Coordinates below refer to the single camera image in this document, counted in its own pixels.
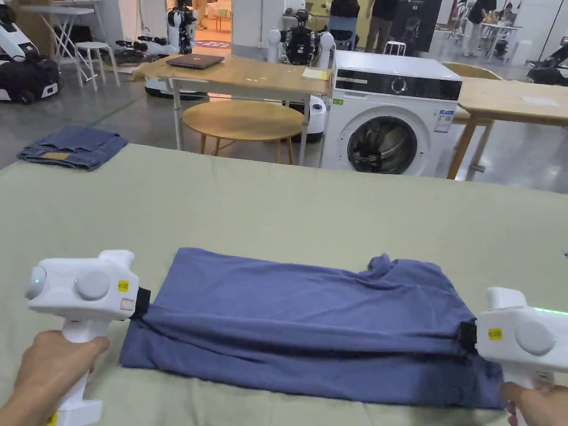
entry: washing machine control panel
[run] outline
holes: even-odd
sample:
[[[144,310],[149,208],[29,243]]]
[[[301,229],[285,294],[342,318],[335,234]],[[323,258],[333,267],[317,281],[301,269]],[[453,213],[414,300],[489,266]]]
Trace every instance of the washing machine control panel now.
[[[335,87],[337,89],[367,93],[457,101],[460,97],[461,84],[461,81],[455,80],[406,77],[339,69],[337,70]]]

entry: green floor line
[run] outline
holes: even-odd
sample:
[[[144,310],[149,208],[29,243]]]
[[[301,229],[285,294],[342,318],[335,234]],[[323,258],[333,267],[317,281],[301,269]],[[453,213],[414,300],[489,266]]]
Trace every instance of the green floor line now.
[[[125,103],[124,105],[119,106],[118,108],[116,108],[116,109],[114,109],[114,110],[112,110],[112,111],[110,111],[110,112],[104,114],[102,117],[98,118],[97,120],[93,121],[92,123],[87,124],[87,127],[95,127],[97,124],[99,124],[99,123],[105,121],[107,118],[110,118],[110,117],[112,117],[113,115],[118,114],[118,113],[121,112],[121,111],[124,111],[126,108],[128,108],[130,105],[132,105],[133,103],[135,103],[135,102],[138,101],[139,99],[142,99],[144,96],[147,96],[146,93],[143,93],[142,95],[140,95],[140,96],[134,98],[133,100],[131,100],[131,101]]]

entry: laptop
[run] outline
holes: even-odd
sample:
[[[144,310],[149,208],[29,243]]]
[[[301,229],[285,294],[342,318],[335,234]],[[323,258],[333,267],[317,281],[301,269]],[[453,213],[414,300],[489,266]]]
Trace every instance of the laptop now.
[[[196,55],[195,53],[188,53],[174,59],[166,61],[172,66],[181,66],[183,68],[192,69],[207,69],[213,65],[222,62],[225,58],[223,56],[213,55]]]

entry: blue shirt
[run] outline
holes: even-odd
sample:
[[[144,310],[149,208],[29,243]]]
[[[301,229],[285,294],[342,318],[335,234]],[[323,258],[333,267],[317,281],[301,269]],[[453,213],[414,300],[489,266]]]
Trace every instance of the blue shirt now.
[[[355,273],[179,249],[125,367],[370,403],[500,408],[500,367],[462,352],[473,314],[433,264]]]

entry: black banner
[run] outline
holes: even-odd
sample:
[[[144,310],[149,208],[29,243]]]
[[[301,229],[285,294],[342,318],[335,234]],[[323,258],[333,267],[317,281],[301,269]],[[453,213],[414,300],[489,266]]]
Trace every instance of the black banner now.
[[[441,5],[442,0],[399,1],[390,36],[406,43],[408,56],[430,50]]]

